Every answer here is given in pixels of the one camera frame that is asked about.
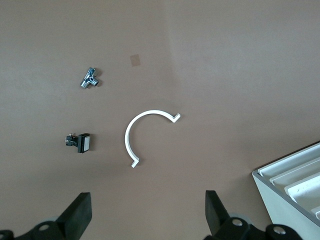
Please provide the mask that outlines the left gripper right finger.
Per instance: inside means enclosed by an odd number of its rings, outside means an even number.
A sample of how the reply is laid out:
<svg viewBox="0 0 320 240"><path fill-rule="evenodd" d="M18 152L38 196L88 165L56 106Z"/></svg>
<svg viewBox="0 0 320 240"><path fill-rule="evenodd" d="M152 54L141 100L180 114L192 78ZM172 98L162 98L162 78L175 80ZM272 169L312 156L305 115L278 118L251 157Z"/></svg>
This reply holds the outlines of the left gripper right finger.
<svg viewBox="0 0 320 240"><path fill-rule="evenodd" d="M211 234L206 240L300 240L292 228L270 224L265 230L256 228L243 218L231 217L214 190L205 192L205 217Z"/></svg>

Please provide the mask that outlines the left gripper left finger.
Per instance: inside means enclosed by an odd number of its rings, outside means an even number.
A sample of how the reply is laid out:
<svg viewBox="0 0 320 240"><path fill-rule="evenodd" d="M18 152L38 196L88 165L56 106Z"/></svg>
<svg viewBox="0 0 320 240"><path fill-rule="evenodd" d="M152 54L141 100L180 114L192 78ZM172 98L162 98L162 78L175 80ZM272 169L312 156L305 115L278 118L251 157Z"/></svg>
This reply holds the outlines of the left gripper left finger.
<svg viewBox="0 0 320 240"><path fill-rule="evenodd" d="M44 221L23 235L1 230L2 240L79 240L92 220L92 199L89 192L80 193L54 221Z"/></svg>

